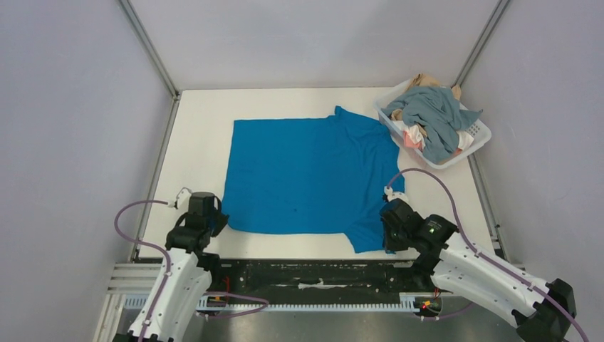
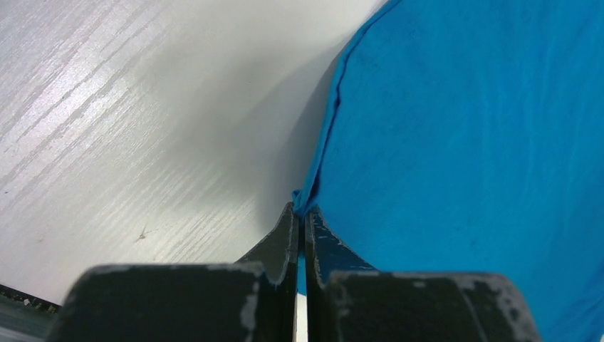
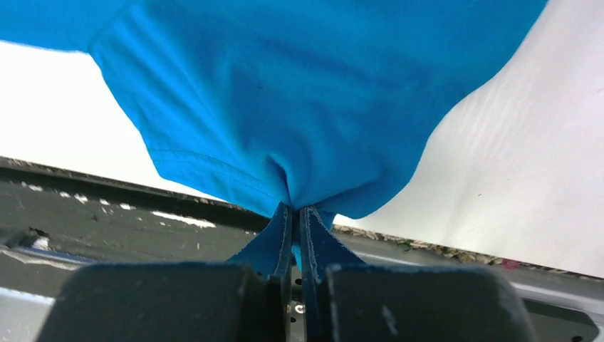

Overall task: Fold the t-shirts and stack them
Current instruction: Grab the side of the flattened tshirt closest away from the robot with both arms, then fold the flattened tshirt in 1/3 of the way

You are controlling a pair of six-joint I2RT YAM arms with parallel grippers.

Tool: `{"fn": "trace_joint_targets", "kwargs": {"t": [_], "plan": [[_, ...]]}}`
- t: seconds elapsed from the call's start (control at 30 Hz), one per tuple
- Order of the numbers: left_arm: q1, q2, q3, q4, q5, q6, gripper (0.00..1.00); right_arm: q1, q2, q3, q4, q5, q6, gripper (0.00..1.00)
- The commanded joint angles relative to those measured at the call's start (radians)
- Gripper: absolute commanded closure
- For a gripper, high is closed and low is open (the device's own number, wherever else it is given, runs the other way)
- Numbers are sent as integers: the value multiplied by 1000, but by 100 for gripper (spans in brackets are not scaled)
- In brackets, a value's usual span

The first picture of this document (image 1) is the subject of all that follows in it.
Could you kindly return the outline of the blue t-shirt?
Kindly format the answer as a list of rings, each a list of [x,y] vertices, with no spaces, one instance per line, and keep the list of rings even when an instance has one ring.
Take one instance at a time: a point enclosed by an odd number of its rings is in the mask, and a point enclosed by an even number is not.
[[[400,149],[378,120],[335,107],[326,118],[236,120],[222,210],[232,229],[343,234],[357,253],[383,248],[384,188]]]

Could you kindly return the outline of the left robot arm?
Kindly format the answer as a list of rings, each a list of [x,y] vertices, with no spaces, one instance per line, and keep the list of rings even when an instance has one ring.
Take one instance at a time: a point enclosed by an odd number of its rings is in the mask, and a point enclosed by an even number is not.
[[[224,280],[219,255],[206,253],[205,248],[225,228],[228,218],[215,194],[193,192],[163,247],[138,241],[159,251],[163,261],[139,315],[114,341],[182,341],[199,300]]]

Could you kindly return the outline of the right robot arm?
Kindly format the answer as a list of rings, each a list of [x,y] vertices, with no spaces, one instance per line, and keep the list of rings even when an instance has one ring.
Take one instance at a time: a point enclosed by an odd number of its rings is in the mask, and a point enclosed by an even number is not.
[[[403,199],[389,199],[380,218],[387,251],[419,253],[411,266],[417,289],[435,286],[462,296],[505,320],[523,341],[566,339],[577,314],[566,281],[546,281],[515,267],[466,241],[456,224],[437,214],[424,218]]]

